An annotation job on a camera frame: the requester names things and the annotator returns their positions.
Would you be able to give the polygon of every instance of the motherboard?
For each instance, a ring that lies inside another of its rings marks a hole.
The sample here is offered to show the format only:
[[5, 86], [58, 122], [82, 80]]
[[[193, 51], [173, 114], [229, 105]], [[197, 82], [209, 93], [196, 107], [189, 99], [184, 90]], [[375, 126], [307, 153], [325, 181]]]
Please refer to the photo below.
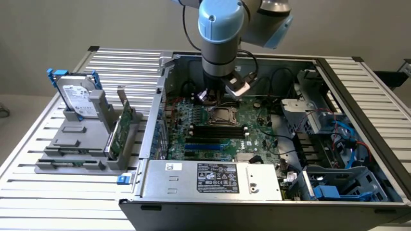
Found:
[[279, 162], [269, 116], [255, 98], [218, 105], [197, 105], [186, 98], [166, 104], [170, 160]]

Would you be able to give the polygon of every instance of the gray wall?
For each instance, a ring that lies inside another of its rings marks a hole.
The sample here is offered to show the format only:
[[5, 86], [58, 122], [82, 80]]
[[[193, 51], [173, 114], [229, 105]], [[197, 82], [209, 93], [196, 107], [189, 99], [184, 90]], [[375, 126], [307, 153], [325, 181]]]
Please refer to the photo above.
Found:
[[[275, 51], [361, 56], [393, 70], [411, 57], [409, 0], [291, 0], [293, 24]], [[198, 44], [196, 10], [188, 31]], [[0, 92], [52, 95], [49, 67], [73, 69], [89, 45], [192, 50], [169, 0], [1, 0]]]

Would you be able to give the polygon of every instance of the warning label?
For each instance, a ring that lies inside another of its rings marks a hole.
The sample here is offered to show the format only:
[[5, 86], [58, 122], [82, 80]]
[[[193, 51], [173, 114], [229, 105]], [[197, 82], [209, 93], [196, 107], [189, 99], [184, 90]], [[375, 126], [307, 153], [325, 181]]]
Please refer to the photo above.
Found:
[[197, 164], [197, 191], [200, 193], [239, 193], [235, 164]]
[[81, 86], [73, 85], [64, 85], [62, 89], [74, 112], [82, 117], [96, 117], [97, 112], [94, 105], [89, 101], [88, 90]]

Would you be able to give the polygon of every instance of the white label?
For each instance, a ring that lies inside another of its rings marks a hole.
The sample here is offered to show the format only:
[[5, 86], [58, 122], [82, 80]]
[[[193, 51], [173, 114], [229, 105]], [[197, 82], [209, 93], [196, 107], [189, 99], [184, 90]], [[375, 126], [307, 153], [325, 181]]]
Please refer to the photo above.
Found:
[[181, 171], [182, 163], [165, 163], [165, 171]]
[[88, 90], [74, 85], [64, 85], [62, 89], [74, 112], [82, 117], [97, 117], [94, 105], [89, 101]]

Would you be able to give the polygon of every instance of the robotic arm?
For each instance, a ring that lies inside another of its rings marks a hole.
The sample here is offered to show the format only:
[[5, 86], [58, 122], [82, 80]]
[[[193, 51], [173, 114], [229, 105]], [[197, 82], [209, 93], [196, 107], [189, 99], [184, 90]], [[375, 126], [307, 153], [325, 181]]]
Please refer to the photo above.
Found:
[[209, 81], [240, 98], [257, 73], [241, 77], [235, 62], [241, 41], [275, 49], [292, 22], [288, 0], [172, 0], [198, 9], [201, 63]]

